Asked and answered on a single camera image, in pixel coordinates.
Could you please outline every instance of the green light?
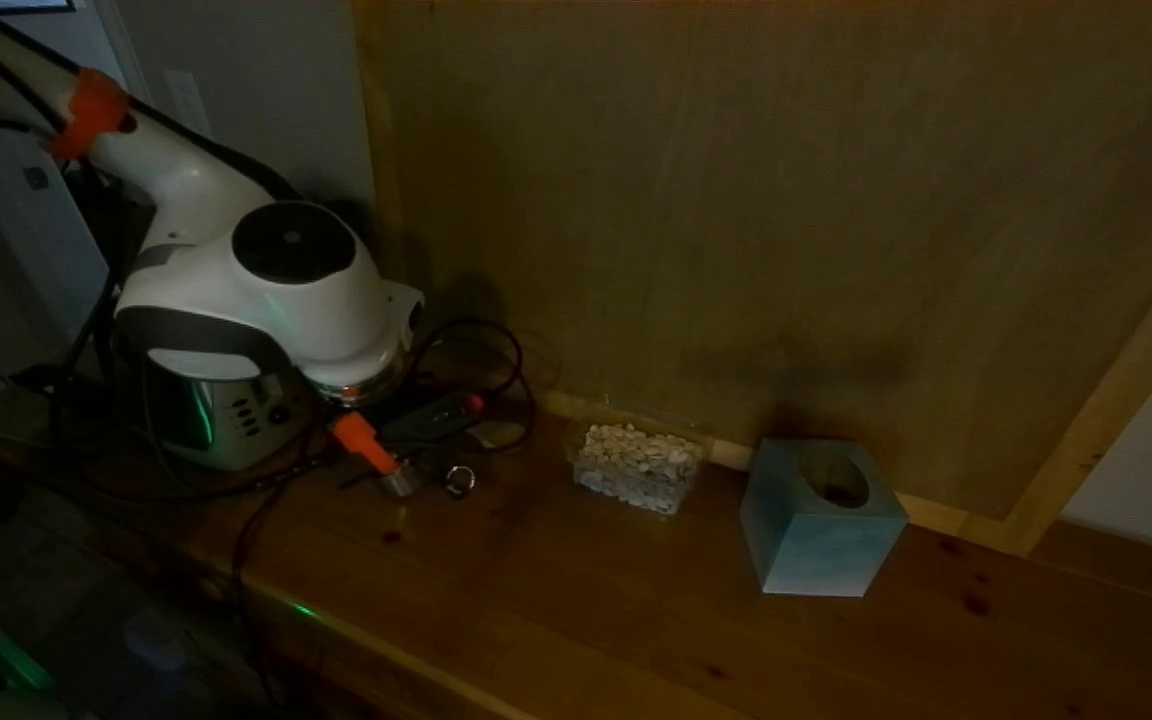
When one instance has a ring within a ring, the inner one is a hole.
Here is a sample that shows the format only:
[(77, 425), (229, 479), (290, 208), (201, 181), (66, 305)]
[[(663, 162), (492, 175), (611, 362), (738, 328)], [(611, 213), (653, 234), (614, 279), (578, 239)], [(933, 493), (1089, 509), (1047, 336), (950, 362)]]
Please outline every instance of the green light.
[(310, 610), (306, 603), (290, 603), (290, 610), (302, 619), (321, 619), (321, 610)]
[(189, 382), (189, 400), (190, 400), (190, 412), (201, 416), (205, 446), (217, 446), (217, 425), (210, 425), (210, 393), (208, 393), (208, 382)]

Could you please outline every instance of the wooden shelf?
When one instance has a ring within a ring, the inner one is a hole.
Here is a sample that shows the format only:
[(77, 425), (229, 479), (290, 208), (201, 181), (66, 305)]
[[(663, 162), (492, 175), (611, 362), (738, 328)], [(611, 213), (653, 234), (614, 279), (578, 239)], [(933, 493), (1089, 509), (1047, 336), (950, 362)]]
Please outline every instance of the wooden shelf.
[[(1070, 544), (909, 530), (869, 601), (760, 596), (738, 477), (656, 518), (575, 486), (563, 446), (545, 425), (468, 501), (294, 479), (245, 568), (280, 651), (385, 716), (1152, 716), (1152, 592), (1066, 570)], [(107, 446), (101, 477), (150, 463)], [(225, 574), (252, 509), (104, 514)]]

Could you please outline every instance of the orange handle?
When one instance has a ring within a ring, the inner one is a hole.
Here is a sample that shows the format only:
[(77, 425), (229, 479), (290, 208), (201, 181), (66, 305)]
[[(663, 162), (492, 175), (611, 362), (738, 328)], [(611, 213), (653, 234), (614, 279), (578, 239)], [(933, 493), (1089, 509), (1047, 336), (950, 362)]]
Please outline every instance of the orange handle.
[(333, 425), (333, 436), (344, 453), (366, 461), (378, 477), (401, 469), (401, 461), (374, 439), (374, 429), (359, 412), (344, 412)]
[(86, 149), (104, 136), (104, 130), (121, 130), (133, 124), (133, 101), (128, 93), (107, 78), (104, 72), (84, 66), (77, 77), (77, 88), (66, 95), (66, 124), (58, 136), (50, 136), (48, 152), (62, 162), (77, 154), (86, 154)]

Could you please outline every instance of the desk surface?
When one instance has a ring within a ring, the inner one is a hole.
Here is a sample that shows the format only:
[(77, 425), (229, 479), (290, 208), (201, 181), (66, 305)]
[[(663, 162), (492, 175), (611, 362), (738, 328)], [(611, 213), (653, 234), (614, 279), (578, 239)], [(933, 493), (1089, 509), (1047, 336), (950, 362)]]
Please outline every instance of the desk surface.
[[(1149, 592), (909, 530), (869, 601), (760, 596), (738, 477), (656, 518), (575, 486), (563, 446), (541, 429), (468, 501), (302, 477), (245, 578), (410, 716), (1152, 716)], [(252, 509), (136, 518), (225, 570)]]

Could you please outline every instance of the tissue box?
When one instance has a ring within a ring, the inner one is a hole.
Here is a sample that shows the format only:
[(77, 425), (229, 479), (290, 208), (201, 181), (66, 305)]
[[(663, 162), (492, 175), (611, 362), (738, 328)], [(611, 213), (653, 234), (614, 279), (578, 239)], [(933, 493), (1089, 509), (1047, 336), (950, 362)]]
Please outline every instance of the tissue box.
[(764, 439), (738, 505), (773, 596), (862, 596), (902, 530), (902, 509), (859, 445)]

